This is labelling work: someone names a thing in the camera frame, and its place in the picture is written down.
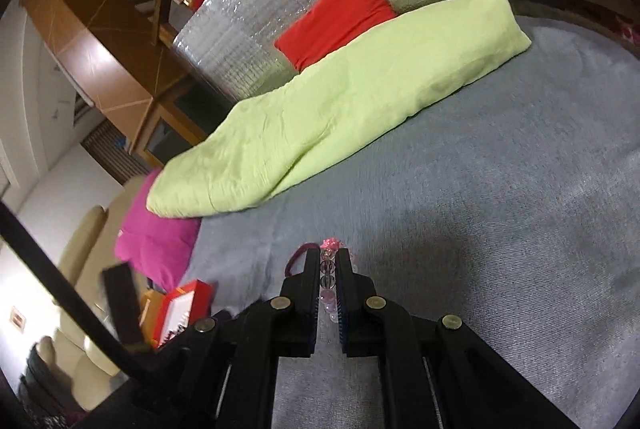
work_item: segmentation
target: bed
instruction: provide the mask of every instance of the bed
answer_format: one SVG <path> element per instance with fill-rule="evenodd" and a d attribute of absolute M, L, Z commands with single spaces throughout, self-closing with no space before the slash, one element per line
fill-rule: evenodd
<path fill-rule="evenodd" d="M 213 311 L 277 295 L 290 255 L 330 236 L 380 295 L 463 317 L 582 429 L 640 387 L 640 64 L 589 30 L 518 18 L 532 47 L 264 205 L 204 218 L 182 279 Z M 275 428 L 383 426 L 373 359 L 319 316 L 281 359 Z"/>

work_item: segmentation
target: pink cushion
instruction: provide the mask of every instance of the pink cushion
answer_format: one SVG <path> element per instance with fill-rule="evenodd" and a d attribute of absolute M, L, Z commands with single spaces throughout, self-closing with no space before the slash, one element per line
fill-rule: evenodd
<path fill-rule="evenodd" d="M 146 196 L 160 174 L 146 177 L 118 232 L 115 255 L 167 291 L 182 279 L 200 229 L 200 218 L 160 218 L 146 209 Z"/>

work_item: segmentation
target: white wall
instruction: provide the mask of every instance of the white wall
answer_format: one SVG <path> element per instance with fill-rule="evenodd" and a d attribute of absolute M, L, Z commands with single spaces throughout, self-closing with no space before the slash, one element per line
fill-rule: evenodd
<path fill-rule="evenodd" d="M 76 90 L 66 79 L 40 40 L 40 62 L 37 78 L 37 124 L 44 151 L 47 169 L 74 145 L 80 143 L 102 121 L 104 116 L 97 109 L 91 109 L 78 123 L 74 124 Z"/>
<path fill-rule="evenodd" d="M 4 174 L 4 169 L 2 169 L 2 165 L 0 165 L 0 197 L 2 197 L 2 192 L 9 185 L 9 178 Z"/>
<path fill-rule="evenodd" d="M 107 207 L 122 187 L 79 145 L 64 155 L 24 202 L 18 218 L 54 262 L 84 213 Z M 9 324 L 15 306 L 26 319 L 24 333 Z M 15 389 L 31 346 L 51 335 L 58 315 L 47 291 L 9 247 L 0 249 L 0 367 Z"/>
<path fill-rule="evenodd" d="M 0 20 L 0 143 L 2 167 L 11 187 L 4 202 L 17 210 L 39 178 L 31 148 L 24 93 L 22 46 L 27 14 L 18 0 L 9 3 Z"/>

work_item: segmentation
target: black pole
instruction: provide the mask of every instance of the black pole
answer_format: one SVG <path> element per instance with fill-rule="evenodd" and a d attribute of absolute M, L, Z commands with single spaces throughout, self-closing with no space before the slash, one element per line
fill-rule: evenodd
<path fill-rule="evenodd" d="M 74 290 L 2 201 L 0 201 L 0 236 L 33 272 L 38 281 L 53 295 L 60 307 L 113 364 L 130 378 L 142 384 L 152 387 L 158 386 L 158 380 L 138 364 L 124 346 L 102 325 L 98 317 L 78 295 L 78 292 Z"/>

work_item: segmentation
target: light green blanket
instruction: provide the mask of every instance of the light green blanket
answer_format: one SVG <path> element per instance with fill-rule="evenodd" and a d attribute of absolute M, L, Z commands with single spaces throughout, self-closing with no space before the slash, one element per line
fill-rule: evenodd
<path fill-rule="evenodd" d="M 446 0 L 401 15 L 239 102 L 206 141 L 166 165 L 146 206 L 172 218 L 257 206 L 529 45 L 507 0 Z"/>

